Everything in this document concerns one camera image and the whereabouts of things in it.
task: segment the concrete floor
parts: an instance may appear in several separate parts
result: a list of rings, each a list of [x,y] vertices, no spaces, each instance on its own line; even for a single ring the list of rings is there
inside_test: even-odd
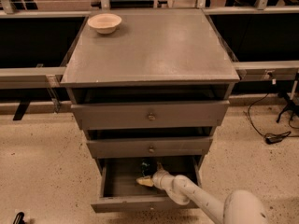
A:
[[[223,202],[233,190],[247,189],[263,201],[270,224],[297,224],[298,138],[268,146],[244,114],[254,99],[231,99],[200,170],[203,188]],[[288,114],[276,124],[282,107],[269,98],[252,108],[262,133],[299,134],[289,127]],[[90,203],[97,199],[101,176],[73,115],[38,112],[31,108],[21,121],[12,121],[11,110],[0,106],[1,224],[12,223],[19,211],[31,224],[212,223],[198,209],[95,214]],[[299,126],[299,119],[292,125]]]

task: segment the drawer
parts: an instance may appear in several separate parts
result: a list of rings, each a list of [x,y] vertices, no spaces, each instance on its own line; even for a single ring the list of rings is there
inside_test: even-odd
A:
[[[81,130],[219,126],[228,101],[72,105]]]
[[[160,128],[90,132],[87,141],[95,159],[205,155],[212,143],[204,128]]]
[[[149,165],[147,172],[153,175],[156,171],[156,161],[160,161],[171,175],[186,175],[199,185],[198,168],[193,156],[106,159],[101,197],[92,204],[93,210],[96,213],[103,213],[196,208],[193,202],[181,206],[174,203],[165,191],[136,183],[136,179],[143,175],[144,162]]]
[[[76,104],[223,100],[229,84],[175,84],[72,89]]]

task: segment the cabinet top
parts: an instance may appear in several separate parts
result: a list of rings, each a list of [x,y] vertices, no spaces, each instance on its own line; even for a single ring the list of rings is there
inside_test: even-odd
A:
[[[85,24],[65,70],[63,86],[238,81],[227,53],[201,10],[109,12],[122,18],[119,29],[100,35]]]

